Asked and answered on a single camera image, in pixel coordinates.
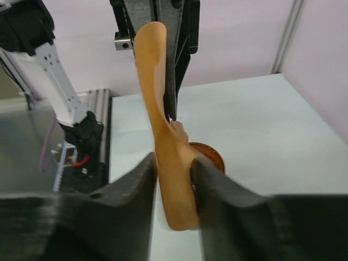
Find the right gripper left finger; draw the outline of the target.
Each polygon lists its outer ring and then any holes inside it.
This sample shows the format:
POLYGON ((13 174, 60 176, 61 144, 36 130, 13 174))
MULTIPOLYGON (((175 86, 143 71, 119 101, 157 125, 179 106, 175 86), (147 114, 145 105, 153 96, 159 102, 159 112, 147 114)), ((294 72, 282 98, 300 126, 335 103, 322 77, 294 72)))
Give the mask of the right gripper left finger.
POLYGON ((1 260, 146 260, 154 153, 90 194, 1 195, 1 260))

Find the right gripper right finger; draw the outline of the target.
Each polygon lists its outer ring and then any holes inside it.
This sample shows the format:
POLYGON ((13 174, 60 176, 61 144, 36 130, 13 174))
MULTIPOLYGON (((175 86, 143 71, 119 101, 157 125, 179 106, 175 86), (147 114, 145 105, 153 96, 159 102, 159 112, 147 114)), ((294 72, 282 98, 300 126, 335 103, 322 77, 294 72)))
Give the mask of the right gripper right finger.
POLYGON ((205 260, 347 260, 347 196, 261 196, 197 158, 191 166, 205 260))

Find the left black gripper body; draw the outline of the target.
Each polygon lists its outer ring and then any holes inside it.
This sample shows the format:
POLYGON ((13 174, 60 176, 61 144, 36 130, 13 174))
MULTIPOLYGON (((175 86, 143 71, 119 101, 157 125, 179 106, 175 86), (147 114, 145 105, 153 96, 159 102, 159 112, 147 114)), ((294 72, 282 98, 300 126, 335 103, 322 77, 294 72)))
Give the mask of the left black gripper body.
POLYGON ((118 27, 117 50, 123 49, 120 41, 131 45, 143 25, 157 21, 166 27, 167 50, 174 54, 197 52, 200 1, 110 1, 110 5, 118 27))

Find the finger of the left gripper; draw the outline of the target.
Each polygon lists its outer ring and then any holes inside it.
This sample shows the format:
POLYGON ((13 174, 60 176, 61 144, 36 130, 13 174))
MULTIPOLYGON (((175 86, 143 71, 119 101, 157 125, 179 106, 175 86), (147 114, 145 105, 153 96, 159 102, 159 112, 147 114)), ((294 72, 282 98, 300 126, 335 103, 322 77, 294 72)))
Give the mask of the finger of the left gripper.
POLYGON ((157 20, 156 1, 124 0, 123 3, 130 35, 136 35, 142 26, 157 20))
POLYGON ((156 1, 157 21, 166 27, 165 117, 177 120, 178 93, 191 55, 198 51, 200 1, 156 1))

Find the brown paper coffee filter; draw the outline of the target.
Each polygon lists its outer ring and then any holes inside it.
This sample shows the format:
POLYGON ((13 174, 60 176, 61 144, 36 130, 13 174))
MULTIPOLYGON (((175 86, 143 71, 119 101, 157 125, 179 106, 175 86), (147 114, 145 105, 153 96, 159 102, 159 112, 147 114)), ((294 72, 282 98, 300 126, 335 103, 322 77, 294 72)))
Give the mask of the brown paper coffee filter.
POLYGON ((134 41, 135 65, 154 138, 166 221, 172 230, 185 231, 200 224, 190 178, 191 163, 198 154, 182 137, 182 124, 165 117, 166 35, 161 22, 142 26, 134 41))

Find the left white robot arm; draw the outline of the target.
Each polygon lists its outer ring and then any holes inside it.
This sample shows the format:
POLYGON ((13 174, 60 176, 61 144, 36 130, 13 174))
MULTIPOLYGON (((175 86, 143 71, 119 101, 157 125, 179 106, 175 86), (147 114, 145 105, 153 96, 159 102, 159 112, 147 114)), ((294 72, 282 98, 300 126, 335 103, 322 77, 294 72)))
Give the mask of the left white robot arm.
MULTIPOLYGON (((199 1, 111 1, 118 30, 116 49, 133 49, 140 28, 160 22, 167 30, 164 115, 177 118, 179 88, 198 50, 199 1)), ((1 49, 25 64, 42 80, 65 139, 76 147, 77 161, 71 167, 93 170, 98 164, 103 125, 85 105, 60 63, 54 44, 54 21, 42 1, 1 1, 1 49)))

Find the amber plastic coffee dripper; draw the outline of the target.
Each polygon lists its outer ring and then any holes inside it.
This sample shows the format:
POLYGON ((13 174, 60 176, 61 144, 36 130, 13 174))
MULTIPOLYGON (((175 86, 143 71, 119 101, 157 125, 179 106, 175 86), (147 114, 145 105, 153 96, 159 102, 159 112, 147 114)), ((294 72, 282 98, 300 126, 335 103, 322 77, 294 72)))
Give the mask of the amber plastic coffee dripper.
POLYGON ((217 169, 225 173, 225 163, 217 150, 200 142, 189 142, 189 145, 198 153, 209 159, 217 169))

